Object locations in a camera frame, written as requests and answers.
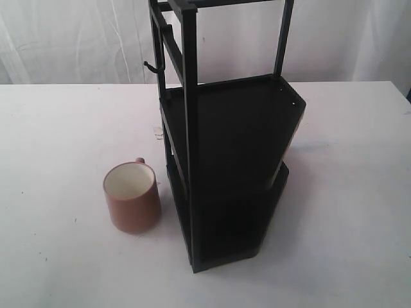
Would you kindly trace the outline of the pink ceramic mug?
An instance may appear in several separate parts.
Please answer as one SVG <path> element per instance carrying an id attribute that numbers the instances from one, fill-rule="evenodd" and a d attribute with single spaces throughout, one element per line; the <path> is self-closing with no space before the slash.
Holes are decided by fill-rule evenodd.
<path id="1" fill-rule="evenodd" d="M 128 234 L 141 234 L 161 218 L 161 201 L 153 169 L 139 157 L 113 167 L 103 179 L 112 224 Z"/>

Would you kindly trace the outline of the black tiered shelf rack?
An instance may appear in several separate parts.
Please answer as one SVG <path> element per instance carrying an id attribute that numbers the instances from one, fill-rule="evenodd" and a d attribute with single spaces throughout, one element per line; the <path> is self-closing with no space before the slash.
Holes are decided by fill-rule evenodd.
<path id="1" fill-rule="evenodd" d="M 286 1 L 270 74 L 200 84 L 197 13 L 227 1 L 150 1 L 166 68 L 156 74 L 166 170 L 195 273 L 258 254 L 286 185 L 284 156 L 306 102 L 283 78 Z"/>

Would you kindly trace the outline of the black metal hook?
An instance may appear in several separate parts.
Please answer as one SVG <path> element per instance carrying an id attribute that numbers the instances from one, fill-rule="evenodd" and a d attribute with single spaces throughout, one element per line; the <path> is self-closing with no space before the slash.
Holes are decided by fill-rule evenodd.
<path id="1" fill-rule="evenodd" d="M 152 30 L 153 51 L 155 66 L 152 66 L 147 61 L 143 62 L 143 65 L 152 73 L 159 74 L 164 72 L 166 68 L 166 57 L 164 50 L 168 51 L 168 46 L 165 44 L 166 40 L 163 35 L 170 29 L 170 24 L 165 26 L 159 26 L 157 31 Z"/>

